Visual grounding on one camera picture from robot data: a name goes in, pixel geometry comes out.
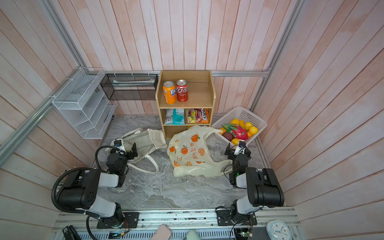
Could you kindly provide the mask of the teal snack packet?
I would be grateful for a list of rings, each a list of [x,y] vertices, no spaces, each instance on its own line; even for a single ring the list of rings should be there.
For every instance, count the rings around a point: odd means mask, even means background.
[[[185,124],[184,109],[167,109],[164,124],[165,125],[184,125]]]

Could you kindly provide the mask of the white plastic fruit basket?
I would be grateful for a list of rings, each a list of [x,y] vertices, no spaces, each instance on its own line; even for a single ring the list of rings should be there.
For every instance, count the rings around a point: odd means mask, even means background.
[[[251,144],[257,136],[268,126],[267,122],[263,120],[261,117],[257,116],[253,112],[243,108],[243,107],[235,107],[227,114],[223,115],[218,120],[214,120],[212,124],[212,128],[221,129],[222,125],[230,124],[231,121],[238,119],[239,121],[244,121],[246,123],[251,123],[254,127],[258,129],[258,132],[255,135],[252,135],[251,138],[246,140],[246,145]]]

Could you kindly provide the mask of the cream canvas tote bag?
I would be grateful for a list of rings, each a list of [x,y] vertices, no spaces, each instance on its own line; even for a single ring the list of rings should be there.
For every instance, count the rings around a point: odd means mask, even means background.
[[[156,150],[167,148],[167,143],[161,130],[147,129],[144,131],[142,128],[138,128],[113,140],[110,146],[119,149],[121,155],[123,154],[122,151],[126,153],[128,157],[127,167],[147,174],[156,174],[159,172],[159,166],[150,154]],[[156,170],[154,172],[147,171],[135,166],[135,163],[143,159],[148,159]]]

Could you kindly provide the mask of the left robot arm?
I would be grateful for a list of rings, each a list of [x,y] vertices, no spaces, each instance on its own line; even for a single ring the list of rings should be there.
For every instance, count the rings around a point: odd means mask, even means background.
[[[95,160],[96,168],[74,168],[64,172],[54,183],[51,200],[62,212],[95,218],[99,229],[134,229],[139,213],[124,212],[119,203],[99,196],[98,190],[123,186],[129,170],[128,161],[138,156],[137,147],[133,145],[127,151],[122,141],[115,141],[110,149],[106,170]]]

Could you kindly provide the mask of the orange print plastic bag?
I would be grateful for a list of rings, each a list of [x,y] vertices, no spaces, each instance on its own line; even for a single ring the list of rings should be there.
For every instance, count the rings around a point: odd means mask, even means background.
[[[186,175],[214,178],[223,174],[230,160],[214,162],[211,158],[207,138],[213,133],[221,133],[208,126],[193,126],[190,129],[175,134],[170,140],[167,154],[174,165],[174,176]]]

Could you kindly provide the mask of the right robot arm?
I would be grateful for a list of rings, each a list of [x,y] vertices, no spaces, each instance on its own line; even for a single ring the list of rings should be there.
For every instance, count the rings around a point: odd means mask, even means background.
[[[257,224],[256,212],[284,205],[284,193],[274,170],[250,167],[251,151],[244,141],[234,146],[228,144],[225,155],[232,161],[229,172],[223,170],[225,177],[233,187],[247,190],[247,194],[235,200],[229,209],[215,209],[219,226],[253,226]]]

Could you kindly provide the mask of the red cola can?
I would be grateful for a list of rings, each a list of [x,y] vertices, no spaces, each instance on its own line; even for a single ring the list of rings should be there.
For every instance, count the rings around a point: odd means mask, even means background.
[[[177,100],[186,102],[188,100],[188,83],[186,80],[178,80],[176,82]]]

